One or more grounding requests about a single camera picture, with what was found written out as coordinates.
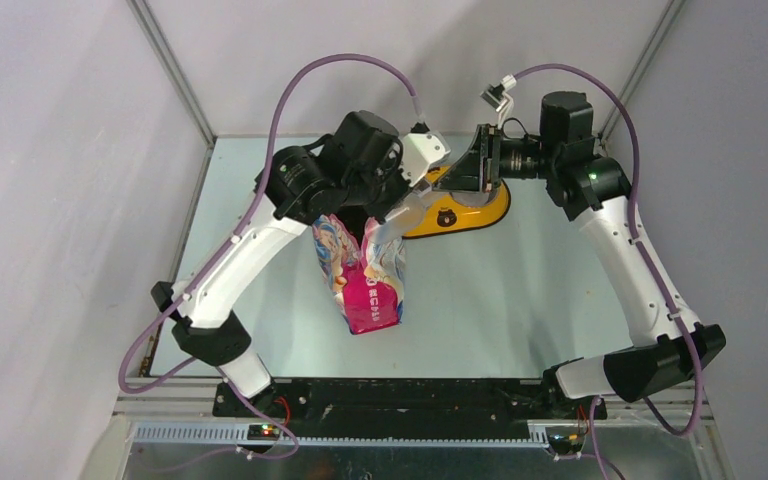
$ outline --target cartoon print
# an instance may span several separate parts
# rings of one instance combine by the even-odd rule
[[[451,208],[441,208],[437,212],[437,225],[441,227],[451,227],[458,221],[458,216]]]
[[[357,240],[349,234],[343,222],[337,219],[336,215],[331,215],[330,218],[332,224],[336,226],[337,238],[340,240],[342,262],[347,267],[353,267],[360,261],[360,247],[358,247]]]
[[[319,217],[311,227],[316,239],[314,245],[322,275],[331,290],[339,293],[347,283],[346,277],[343,276],[344,249],[341,246],[339,229],[325,216]]]
[[[367,223],[367,230],[372,226]],[[405,296],[405,245],[402,239],[387,243],[364,240],[364,258],[361,261],[364,263],[363,274],[392,287],[401,303]]]

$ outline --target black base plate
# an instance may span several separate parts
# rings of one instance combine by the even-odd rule
[[[283,378],[255,396],[255,406],[284,418],[298,436],[358,439],[528,439],[528,420],[575,419],[590,398],[550,404],[545,388],[520,379]],[[220,383],[216,417],[253,415]],[[605,418],[600,406],[597,418]]]

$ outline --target colorful packaging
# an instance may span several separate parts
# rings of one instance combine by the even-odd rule
[[[405,296],[404,241],[373,243],[369,233],[375,220],[360,225],[362,230],[355,231],[362,237],[358,246],[356,235],[337,215],[323,215],[313,224],[322,277],[355,335],[401,323]]]

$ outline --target metal sheet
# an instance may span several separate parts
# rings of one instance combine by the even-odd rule
[[[653,428],[603,428],[600,451],[626,478],[702,479],[687,440]],[[176,465],[215,449],[209,445],[135,444],[132,458],[143,465]],[[475,480],[502,478],[599,479],[590,459],[555,463],[539,449],[307,447],[289,460],[248,461],[245,455],[217,455],[192,467],[157,475],[131,462],[126,478],[222,479],[252,478],[306,480]]]

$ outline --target white wall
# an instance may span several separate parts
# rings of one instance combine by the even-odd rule
[[[768,478],[768,1],[688,2],[631,113],[649,233],[728,340],[706,377],[729,458]]]
[[[192,0],[152,1],[169,43],[219,135],[269,130],[275,102],[305,64],[339,52],[387,60],[416,85],[429,125],[475,130],[493,111],[488,83],[527,66],[564,62],[619,89],[666,0]],[[410,99],[368,65],[309,75],[285,110],[281,132],[322,133],[365,108],[406,130]],[[583,80],[541,72],[517,88],[515,115],[535,128],[550,88],[592,93],[597,125],[608,101]]]
[[[0,2],[0,479],[76,478],[204,145],[126,2]]]

